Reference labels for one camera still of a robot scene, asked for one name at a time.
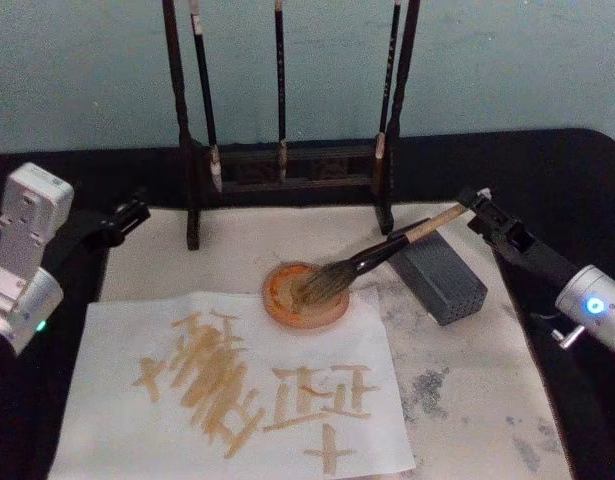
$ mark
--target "black table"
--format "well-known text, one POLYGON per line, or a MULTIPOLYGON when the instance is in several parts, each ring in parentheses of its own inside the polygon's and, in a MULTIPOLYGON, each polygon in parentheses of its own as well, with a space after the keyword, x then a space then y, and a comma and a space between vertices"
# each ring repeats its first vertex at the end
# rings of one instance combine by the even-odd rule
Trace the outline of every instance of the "black table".
MULTIPOLYGON (((0 155, 0 195, 6 176, 25 161, 52 171, 77 191, 68 225, 47 250, 44 264, 50 272, 101 218, 101 210, 139 186, 152 206, 185 206, 183 170, 173 148, 0 155)), ((548 245, 581 267, 593 263, 615 278, 615 142, 610 138, 566 129, 402 140, 394 165, 395 201, 446 201, 465 185, 492 188, 495 200, 548 245)), ((317 201, 307 195, 286 203, 317 201)), ((278 196, 259 204, 283 201, 278 196)), ((0 377, 2 479, 45 478, 49 471, 86 306, 97 298, 105 264, 104 251, 82 255, 57 274, 66 297, 50 328, 0 377)), ((575 476, 614 479, 615 358, 587 336, 572 350, 560 350, 549 329, 529 316, 552 312, 557 292, 502 261, 500 267, 575 476)))

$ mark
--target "hanging brush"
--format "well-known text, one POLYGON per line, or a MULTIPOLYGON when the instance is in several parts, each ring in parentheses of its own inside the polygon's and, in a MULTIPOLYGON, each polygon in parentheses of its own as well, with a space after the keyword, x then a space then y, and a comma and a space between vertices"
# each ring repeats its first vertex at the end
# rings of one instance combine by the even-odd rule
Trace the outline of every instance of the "hanging brush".
POLYGON ((203 29, 200 24, 200 0, 189 0, 189 12, 191 14, 191 26, 194 31, 194 44, 196 46, 196 58, 198 60, 198 72, 200 73, 200 86, 203 91, 203 104, 205 106, 205 121, 207 123, 207 139, 209 140, 211 178, 219 192, 223 191, 223 181, 220 173, 220 155, 218 142, 216 141, 216 125, 214 123, 214 109, 211 103, 211 91, 209 90, 209 73, 207 71, 207 58, 205 55, 205 43, 203 41, 203 29))
POLYGON ((278 72, 278 166, 280 181, 287 175, 287 142, 285 140, 285 40, 283 37, 283 0, 275 0, 276 65, 278 72))
POLYGON ((185 162, 187 173, 187 248, 198 250, 198 171, 194 161, 194 149, 189 133, 187 118, 187 103, 185 102, 185 78, 183 65, 180 59, 180 45, 178 43, 178 27, 176 26, 176 11, 174 0, 163 0, 163 17, 165 19, 165 36, 167 38, 167 56, 169 58, 169 72, 171 84, 174 89, 176 102, 176 119, 178 120, 178 145, 180 156, 185 162))
POLYGON ((383 86, 383 105, 380 111, 380 126, 376 136, 376 154, 374 161, 374 173, 372 175, 371 191, 378 195, 380 188, 380 176, 382 175, 382 163, 385 156, 385 130, 387 128, 387 111, 389 110, 389 95, 391 93, 391 77, 394 72, 394 56, 396 41, 398 39, 398 22, 400 20, 400 4, 402 0, 394 0, 394 13, 391 19, 391 35, 389 36, 389 52, 387 53, 387 71, 385 72, 385 84, 383 86))
POLYGON ((327 303, 349 287, 360 275, 373 270, 399 250, 436 231, 466 211, 467 207, 456 204, 391 240, 374 245, 347 260, 325 265, 307 278, 303 284, 292 288, 294 310, 299 312, 307 305, 327 303))

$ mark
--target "blue indicator light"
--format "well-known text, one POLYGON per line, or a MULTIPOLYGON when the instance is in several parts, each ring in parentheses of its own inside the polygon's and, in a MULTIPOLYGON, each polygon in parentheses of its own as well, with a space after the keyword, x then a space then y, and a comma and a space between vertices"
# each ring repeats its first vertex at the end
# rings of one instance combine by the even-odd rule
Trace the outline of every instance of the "blue indicator light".
POLYGON ((592 297, 587 300, 585 307, 592 315, 598 315, 599 313, 605 311, 605 302, 603 302, 600 298, 592 297))

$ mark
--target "blue wall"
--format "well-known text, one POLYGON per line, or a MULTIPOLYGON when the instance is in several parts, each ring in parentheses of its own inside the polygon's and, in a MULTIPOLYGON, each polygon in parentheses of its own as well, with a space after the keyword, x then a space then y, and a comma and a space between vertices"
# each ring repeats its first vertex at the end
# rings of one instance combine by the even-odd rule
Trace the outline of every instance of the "blue wall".
MULTIPOLYGON (((176 5, 204 142, 188 6, 176 5)), ((201 6, 219 142, 275 140, 274 1, 201 6)), ((391 10, 285 0, 289 141, 376 134, 391 10)), ((615 139, 615 0, 423 0, 402 125, 583 126, 615 139)), ((0 152, 176 141, 160 2, 0 0, 0 152)))

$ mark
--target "white paper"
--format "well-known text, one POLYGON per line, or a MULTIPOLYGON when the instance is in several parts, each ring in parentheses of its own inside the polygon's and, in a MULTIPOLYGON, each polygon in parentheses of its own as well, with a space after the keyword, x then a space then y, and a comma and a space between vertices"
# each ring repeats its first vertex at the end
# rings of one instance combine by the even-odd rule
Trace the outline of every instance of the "white paper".
MULTIPOLYGON (((290 394, 284 418, 290 420, 301 416, 297 413, 297 377, 289 376, 285 383, 290 394)), ((230 412, 224 424, 237 434, 242 417, 230 412)), ((298 480, 411 468, 414 460, 375 289, 352 294, 343 318, 331 327, 309 332, 274 322, 257 295, 200 292, 163 301, 90 305, 50 478, 298 480), (236 363, 242 361, 248 368, 239 402, 257 388, 259 394, 247 414, 251 418, 264 409, 258 429, 229 459, 224 458, 230 446, 226 437, 217 435, 210 445, 201 425, 190 426, 194 408, 181 406, 193 378, 177 389, 170 386, 179 371, 169 369, 177 342, 181 335, 185 341, 189 338, 184 325, 172 328, 172 322, 202 312, 197 324, 222 332, 224 320, 212 315, 212 309, 237 317, 228 320, 232 335, 242 337, 233 342, 233 348, 244 349, 236 363), (156 403, 150 401, 145 386, 132 385, 141 377, 141 357, 167 365, 156 376, 160 395, 156 403), (332 370, 336 365, 368 368, 360 373, 362 382, 378 389, 361 395, 361 409, 352 407, 353 372, 332 370), (343 410, 357 416, 361 411, 370 418, 322 411, 322 407, 334 406, 334 398, 310 394, 309 414, 320 414, 319 418, 264 431, 263 427, 274 424, 281 384, 272 368, 299 367, 319 370, 312 374, 312 391, 333 393, 343 385, 338 387, 345 390, 343 410), (323 450, 324 431, 330 435, 332 429, 336 449, 353 451, 336 459, 335 475, 324 474, 324 459, 316 456, 323 450)))

